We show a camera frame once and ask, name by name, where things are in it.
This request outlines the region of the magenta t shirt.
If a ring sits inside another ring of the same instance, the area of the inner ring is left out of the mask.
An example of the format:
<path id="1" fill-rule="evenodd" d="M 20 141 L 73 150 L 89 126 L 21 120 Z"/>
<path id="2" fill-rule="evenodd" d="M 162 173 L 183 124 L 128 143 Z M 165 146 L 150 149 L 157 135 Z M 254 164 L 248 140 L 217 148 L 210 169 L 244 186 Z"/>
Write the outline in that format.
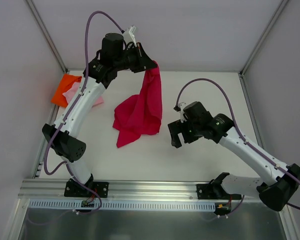
<path id="1" fill-rule="evenodd" d="M 145 71 L 139 94 L 130 96 L 115 108 L 112 127 L 119 131 L 116 147 L 133 143 L 142 135 L 158 134 L 162 118 L 162 81 L 157 66 Z"/>

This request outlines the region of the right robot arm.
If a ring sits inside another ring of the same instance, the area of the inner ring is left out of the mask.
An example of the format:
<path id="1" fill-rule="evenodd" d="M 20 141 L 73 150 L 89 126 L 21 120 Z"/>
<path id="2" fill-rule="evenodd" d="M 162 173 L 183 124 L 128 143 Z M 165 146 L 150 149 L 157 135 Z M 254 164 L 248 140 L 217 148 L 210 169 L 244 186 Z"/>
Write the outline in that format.
<path id="1" fill-rule="evenodd" d="M 234 121 L 223 113 L 212 116 L 201 102 L 184 102 L 174 107 L 180 119 L 168 124 L 171 145 L 180 148 L 200 138 L 223 146 L 249 165 L 257 177 L 242 177 L 221 173 L 210 183 L 212 194 L 222 199 L 232 194 L 259 198 L 273 211 L 280 212 L 299 187 L 300 167 L 282 162 L 248 138 L 240 136 Z"/>

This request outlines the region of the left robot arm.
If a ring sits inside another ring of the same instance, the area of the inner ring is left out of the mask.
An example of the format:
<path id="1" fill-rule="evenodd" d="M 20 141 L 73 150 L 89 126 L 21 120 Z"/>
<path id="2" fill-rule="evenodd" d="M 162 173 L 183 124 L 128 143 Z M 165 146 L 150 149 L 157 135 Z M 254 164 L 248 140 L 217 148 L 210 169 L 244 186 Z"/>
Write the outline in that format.
<path id="1" fill-rule="evenodd" d="M 133 73 L 139 73 L 156 66 L 157 64 L 145 53 L 141 43 L 137 42 L 134 34 L 128 30 L 123 33 L 106 34 L 95 58 L 86 61 L 84 79 L 73 99 L 53 124 L 45 124 L 42 128 L 48 142 L 44 153 L 44 172 L 47 175 L 54 174 L 47 166 L 48 153 L 52 149 L 61 157 L 71 175 L 64 191 L 66 197 L 90 197 L 96 194 L 93 174 L 82 160 L 87 146 L 77 138 L 95 101 L 102 96 L 119 71 L 131 70 Z"/>

